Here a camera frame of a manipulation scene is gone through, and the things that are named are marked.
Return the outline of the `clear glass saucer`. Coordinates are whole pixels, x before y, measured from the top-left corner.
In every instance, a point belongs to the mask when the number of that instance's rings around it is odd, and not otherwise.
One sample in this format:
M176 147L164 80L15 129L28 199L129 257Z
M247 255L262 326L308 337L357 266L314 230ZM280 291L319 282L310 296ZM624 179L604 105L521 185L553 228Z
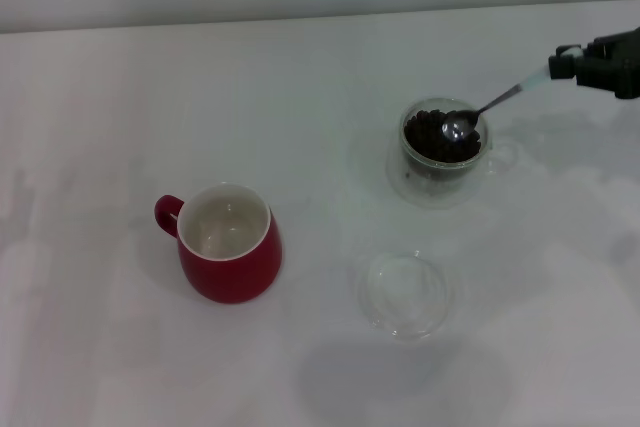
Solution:
M354 293L369 323L402 342L436 332L455 305L450 277L418 250L361 257L354 265Z

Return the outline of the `coffee beans heap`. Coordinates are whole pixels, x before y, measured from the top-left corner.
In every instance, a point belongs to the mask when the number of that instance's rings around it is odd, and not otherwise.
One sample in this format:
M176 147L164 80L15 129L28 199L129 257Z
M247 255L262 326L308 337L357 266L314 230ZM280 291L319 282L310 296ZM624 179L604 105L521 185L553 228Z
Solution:
M465 162L481 149L480 135L473 132L463 140L453 142L442 133L447 115L439 109L419 110L403 128L409 145L423 157L444 163Z

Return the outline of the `red ceramic mug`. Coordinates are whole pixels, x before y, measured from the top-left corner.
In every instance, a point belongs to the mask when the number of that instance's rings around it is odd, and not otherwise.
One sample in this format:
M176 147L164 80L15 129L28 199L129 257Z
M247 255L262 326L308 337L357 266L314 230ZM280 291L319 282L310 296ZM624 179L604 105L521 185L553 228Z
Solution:
M187 201L164 195L155 204L158 226L177 241L182 270L202 296L225 304L266 291L283 261L272 209L253 189L222 183Z

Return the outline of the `double-wall glass cup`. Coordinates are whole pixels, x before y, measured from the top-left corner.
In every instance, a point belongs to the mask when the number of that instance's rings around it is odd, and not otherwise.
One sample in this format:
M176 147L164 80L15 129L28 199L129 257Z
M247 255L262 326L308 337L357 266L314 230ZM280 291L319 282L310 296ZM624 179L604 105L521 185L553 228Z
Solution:
M413 103L400 115L387 150L386 173L392 187L406 201L426 209L451 208L470 199L489 177L516 165L517 146L494 140L484 119L476 126L479 152L464 162L436 162L420 155L406 140L404 128L420 111L448 113L470 107L458 99L432 97Z

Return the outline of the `blue-handled metal spoon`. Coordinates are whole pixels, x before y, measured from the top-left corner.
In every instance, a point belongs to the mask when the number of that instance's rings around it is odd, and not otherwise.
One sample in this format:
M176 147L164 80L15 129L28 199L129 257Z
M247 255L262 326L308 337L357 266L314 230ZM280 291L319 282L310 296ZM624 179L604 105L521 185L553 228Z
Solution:
M584 51L580 46L561 47L555 55L548 59L544 67L520 81L482 108L476 110L456 110L447 113L441 125L442 135L451 142L461 142L476 129L481 115L486 111L546 81L568 80L573 78L575 76L575 61L583 57Z

